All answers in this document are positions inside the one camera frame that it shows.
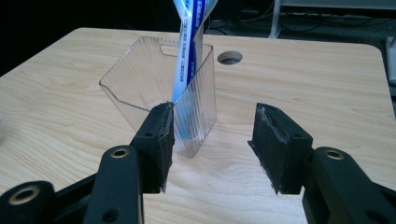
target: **blue and white package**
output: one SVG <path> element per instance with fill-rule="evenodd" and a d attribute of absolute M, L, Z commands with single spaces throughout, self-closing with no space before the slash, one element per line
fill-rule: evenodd
<path fill-rule="evenodd" d="M 181 19 L 177 66 L 172 92 L 176 102 L 202 62 L 204 21 L 218 0 L 174 0 Z"/>

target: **light wood desk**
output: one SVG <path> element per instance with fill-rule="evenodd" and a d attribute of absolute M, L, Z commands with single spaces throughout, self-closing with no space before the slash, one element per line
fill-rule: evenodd
<path fill-rule="evenodd" d="M 0 193 L 48 180 L 62 189 L 97 171 L 134 132 L 98 85 L 141 36 L 77 29 L 0 78 Z M 193 159 L 174 155 L 167 192 L 145 195 L 147 223 L 305 223 L 302 196 L 275 195 L 248 146 L 256 103 L 285 111 L 314 147 L 351 154 L 396 189 L 396 121 L 379 50 L 352 44 L 206 35 L 215 58 L 218 120 Z"/>

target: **clear plastic container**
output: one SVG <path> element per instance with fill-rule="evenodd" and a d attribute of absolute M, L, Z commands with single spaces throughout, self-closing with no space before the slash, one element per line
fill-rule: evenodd
<path fill-rule="evenodd" d="M 178 41 L 141 37 L 99 84 L 137 132 L 152 107 L 171 101 Z M 192 158 L 216 121 L 213 47 L 175 103 L 174 151 Z"/>

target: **bolt hole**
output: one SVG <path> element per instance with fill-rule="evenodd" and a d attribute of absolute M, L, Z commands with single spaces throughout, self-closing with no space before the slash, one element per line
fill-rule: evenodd
<path fill-rule="evenodd" d="M 38 193 L 40 192 L 40 188 L 36 185 L 29 186 L 23 189 L 18 190 L 14 193 L 8 200 L 8 202 L 12 205 L 20 205 L 23 203 L 28 203 L 33 200 Z"/>
<path fill-rule="evenodd" d="M 388 223 L 387 218 L 376 211 L 366 211 L 366 216 L 376 223 Z"/>
<path fill-rule="evenodd" d="M 125 157 L 126 155 L 128 155 L 129 151 L 127 149 L 117 149 L 115 151 L 113 151 L 113 153 L 111 153 L 111 157 L 115 158 L 115 159 L 119 159 L 122 157 Z"/>
<path fill-rule="evenodd" d="M 114 223 L 120 217 L 120 211 L 118 209 L 109 209 L 102 215 L 102 221 L 105 223 Z"/>
<path fill-rule="evenodd" d="M 218 57 L 218 62 L 226 65 L 236 64 L 242 61 L 242 54 L 238 51 L 225 51 Z"/>
<path fill-rule="evenodd" d="M 344 155 L 341 154 L 340 152 L 337 152 L 335 150 L 331 150 L 328 149 L 326 151 L 324 151 L 324 153 L 326 154 L 327 157 L 333 159 L 333 160 L 343 160 L 344 159 Z"/>

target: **pen holder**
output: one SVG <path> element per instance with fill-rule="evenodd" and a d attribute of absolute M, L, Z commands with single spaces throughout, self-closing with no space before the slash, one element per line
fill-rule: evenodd
<path fill-rule="evenodd" d="M 152 107 L 169 102 L 178 41 L 139 38 L 103 76 L 99 85 L 134 131 Z M 203 45 L 202 64 L 175 102 L 174 151 L 192 158 L 216 121 L 213 47 Z"/>

